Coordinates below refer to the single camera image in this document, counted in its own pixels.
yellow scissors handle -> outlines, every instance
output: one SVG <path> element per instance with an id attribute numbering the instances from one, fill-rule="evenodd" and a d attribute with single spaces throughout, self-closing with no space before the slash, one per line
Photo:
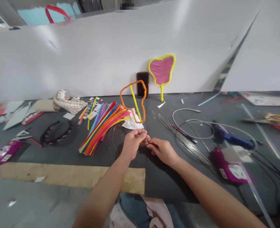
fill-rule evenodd
<path id="1" fill-rule="evenodd" d="M 271 122 L 280 123 L 280 115 L 277 115 L 277 114 L 267 115 L 267 116 L 265 116 L 265 119 L 268 121 L 271 121 Z"/>

gray table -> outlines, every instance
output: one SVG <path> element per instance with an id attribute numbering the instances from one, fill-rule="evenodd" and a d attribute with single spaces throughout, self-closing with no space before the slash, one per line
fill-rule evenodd
<path id="1" fill-rule="evenodd" d="M 220 104 L 229 97 L 224 95 L 219 95 L 213 100 L 198 107 L 198 104 L 207 100 L 212 95 L 212 93 L 166 95 L 164 97 L 166 103 L 160 108 L 160 110 L 173 123 L 172 113 L 175 110 L 181 108 L 198 109 L 201 111 L 201 113 L 189 110 L 177 111 L 175 113 L 175 120 L 177 121 L 177 124 L 181 125 L 185 122 L 185 120 L 188 119 L 200 119 L 210 122 L 215 119 L 219 123 L 224 123 L 243 129 L 253 135 L 255 139 L 259 139 L 263 142 L 264 138 L 254 124 L 244 124 L 239 122 L 239 120 L 242 118 L 249 118 L 242 108 L 241 103 L 246 105 L 255 118 L 263 118 L 268 112 L 280 114 L 280 107 L 254 106 L 244 99 L 239 99 L 226 104 Z M 154 111 L 155 113 L 158 113 L 160 111 L 157 108 L 159 103 L 160 102 L 156 96 L 151 96 L 148 100 L 147 112 L 151 113 L 151 111 Z M 190 155 L 189 152 L 181 146 L 179 141 L 173 138 L 172 134 L 164 130 L 164 128 L 155 119 L 153 119 L 151 115 L 147 119 L 147 125 L 148 132 L 152 137 L 159 137 L 168 140 L 179 156 L 184 158 L 187 162 L 207 175 L 209 178 L 223 185 L 223 181 L 220 181 L 218 177 L 214 176 L 211 171 L 205 168 L 197 159 Z M 204 124 L 203 126 L 200 126 L 198 123 L 192 123 L 192 125 L 201 137 L 208 137 L 211 135 L 210 127 Z M 280 132 L 277 129 L 269 126 L 262 127 L 280 151 Z M 183 124 L 182 129 L 190 135 L 196 136 L 189 124 Z M 227 130 L 233 132 L 236 136 L 248 139 L 241 132 L 229 128 L 227 128 Z M 216 146 L 216 143 L 213 139 L 205 140 L 205 143 L 209 150 L 213 150 Z M 196 146 L 203 154 L 209 156 L 209 152 L 199 140 Z M 263 146 L 259 146 L 258 151 L 271 160 L 280 170 L 280 160 L 276 158 L 274 153 L 270 150 L 265 142 Z M 275 212 L 277 209 L 275 195 L 276 192 L 280 194 L 280 180 L 278 180 L 278 178 L 276 178 L 274 174 L 270 173 L 268 170 L 263 170 L 259 164 L 257 164 L 257 162 L 245 163 L 244 166 L 255 181 L 255 186 L 262 201 L 264 202 L 267 211 Z M 232 184 L 225 184 L 225 186 L 226 189 L 228 189 L 236 198 L 243 202 L 250 210 L 257 212 L 260 211 L 259 206 L 256 203 L 256 200 L 248 185 L 244 184 L 240 186 L 234 186 Z M 146 163 L 145 195 L 149 197 L 160 197 L 168 200 L 188 200 L 194 202 L 193 195 L 185 185 L 184 181 L 173 170 L 162 164 L 155 156 L 151 155 L 148 156 Z"/>
<path id="2" fill-rule="evenodd" d="M 171 115 L 173 111 L 181 108 L 193 108 L 199 109 L 201 113 L 195 113 L 192 111 L 178 111 L 175 114 L 175 119 L 180 125 L 187 119 L 200 119 L 205 121 L 217 120 L 220 123 L 241 128 L 256 139 L 264 140 L 261 133 L 254 124 L 240 123 L 239 119 L 248 118 L 241 107 L 241 103 L 244 103 L 247 108 L 252 112 L 254 117 L 263 118 L 266 113 L 278 113 L 280 114 L 280 107 L 260 107 L 249 104 L 244 99 L 236 100 L 226 104 L 220 104 L 222 101 L 227 100 L 229 96 L 219 95 L 208 103 L 198 107 L 197 105 L 206 99 L 210 98 L 213 93 L 195 93 L 195 94 L 165 94 L 164 100 L 166 103 L 160 108 L 157 108 L 161 102 L 159 101 L 159 95 L 150 95 L 149 99 L 145 101 L 146 109 L 146 121 L 144 123 L 145 129 L 148 131 L 151 137 L 158 137 L 170 141 L 176 152 L 183 157 L 187 162 L 200 170 L 202 173 L 224 186 L 230 191 L 236 198 L 243 202 L 250 210 L 259 212 L 259 206 L 257 205 L 255 198 L 248 185 L 234 186 L 229 183 L 225 183 L 217 176 L 212 174 L 206 169 L 197 159 L 189 154 L 179 143 L 177 139 L 168 133 L 153 117 L 152 111 L 162 111 L 167 118 L 172 122 Z M 120 102 L 119 96 L 101 97 L 103 102 Z M 133 99 L 131 96 L 124 96 L 124 102 L 127 107 L 133 107 Z M 45 113 L 37 120 L 29 124 L 32 128 L 29 130 L 37 140 L 44 130 L 52 123 L 60 120 L 62 124 L 54 131 L 53 135 L 58 135 L 67 128 L 66 119 L 63 115 L 65 110 L 61 109 L 59 112 Z M 105 139 L 97 147 L 94 156 L 83 156 L 78 153 L 78 148 L 88 135 L 87 124 L 82 123 L 78 128 L 78 118 L 72 119 L 74 128 L 72 133 L 62 142 L 53 146 L 46 146 L 41 148 L 36 144 L 30 143 L 25 151 L 13 156 L 11 161 L 16 162 L 34 162 L 34 163 L 46 163 L 46 164 L 67 164 L 67 165 L 85 165 L 85 166 L 111 166 L 114 160 L 117 158 L 117 150 L 120 151 L 123 145 L 124 137 L 129 130 L 121 127 L 118 124 L 114 130 L 107 132 Z M 207 137 L 211 134 L 211 130 L 208 126 L 200 126 L 199 124 L 192 124 L 201 137 Z M 12 139 L 18 132 L 25 129 L 22 125 L 17 125 L 7 131 L 2 130 L 3 125 L 0 125 L 0 148 Z M 188 124 L 183 124 L 182 128 L 191 135 L 196 135 L 192 128 Z M 278 150 L 280 151 L 280 132 L 269 126 L 263 126 L 268 136 L 273 140 Z M 242 133 L 232 130 L 237 136 L 246 138 Z M 205 140 L 206 145 L 212 150 L 216 143 L 213 139 Z M 198 149 L 209 156 L 209 152 L 199 141 L 196 144 Z M 186 186 L 184 181 L 168 166 L 162 164 L 156 156 L 152 156 L 150 152 L 145 148 L 140 148 L 140 153 L 136 159 L 131 163 L 131 167 L 134 168 L 146 168 L 146 185 L 145 195 L 148 197 L 163 198 L 165 200 L 182 200 L 196 202 L 196 198 Z M 280 160 L 278 160 L 270 148 L 264 143 L 259 147 L 259 151 L 263 153 L 268 159 L 280 169 Z M 263 170 L 257 162 L 245 164 L 246 169 L 255 181 L 255 186 L 260 194 L 262 201 L 265 204 L 268 212 L 275 212 L 277 208 L 276 194 L 280 194 L 280 180 L 276 178 L 268 170 Z"/>

hand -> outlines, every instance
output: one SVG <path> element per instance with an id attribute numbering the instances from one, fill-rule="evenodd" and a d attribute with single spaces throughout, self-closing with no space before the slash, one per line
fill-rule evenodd
<path id="1" fill-rule="evenodd" d="M 146 146 L 152 150 L 153 155 L 157 155 L 166 165 L 173 167 L 180 159 L 169 141 L 152 138 Z"/>
<path id="2" fill-rule="evenodd" d="M 135 129 L 125 136 L 123 149 L 120 157 L 126 158 L 128 161 L 134 160 L 140 145 L 146 145 L 151 138 L 144 129 Z"/>

orange pipe cleaner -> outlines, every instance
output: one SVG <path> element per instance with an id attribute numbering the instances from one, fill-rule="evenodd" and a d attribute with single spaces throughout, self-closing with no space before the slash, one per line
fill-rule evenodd
<path id="1" fill-rule="evenodd" d="M 142 102 L 141 102 L 141 105 L 142 105 L 142 108 L 143 108 L 143 120 L 142 120 L 141 122 L 137 122 L 136 116 L 135 116 L 135 114 L 134 114 L 134 111 L 133 111 L 132 109 L 130 109 L 130 108 L 125 107 L 125 104 L 124 104 L 124 101 L 123 101 L 123 98 L 122 98 L 122 92 L 123 92 L 123 90 L 125 90 L 125 89 L 128 88 L 129 86 L 132 86 L 132 85 L 134 85 L 134 84 L 136 84 L 136 83 L 140 83 L 140 82 L 142 83 L 143 88 L 144 88 L 144 97 L 142 98 Z M 142 80 L 139 80 L 139 81 L 130 83 L 128 86 L 124 87 L 124 88 L 121 90 L 121 92 L 120 92 L 120 98 L 121 98 L 122 106 L 123 106 L 125 109 L 130 110 L 130 111 L 132 112 L 132 114 L 133 114 L 133 116 L 134 116 L 135 122 L 138 123 L 138 124 L 139 124 L 139 123 L 140 123 L 140 124 L 141 124 L 141 123 L 144 123 L 144 121 L 145 121 L 145 108 L 144 108 L 143 102 L 144 102 L 144 99 L 146 98 L 146 86 L 145 86 L 144 82 L 143 82 Z"/>

floor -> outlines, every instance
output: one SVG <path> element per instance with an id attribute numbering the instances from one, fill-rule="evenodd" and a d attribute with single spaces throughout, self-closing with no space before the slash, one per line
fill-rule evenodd
<path id="1" fill-rule="evenodd" d="M 0 179 L 0 227 L 71 227 L 90 191 L 88 188 Z M 199 204 L 192 204 L 192 208 L 198 228 L 217 227 Z"/>

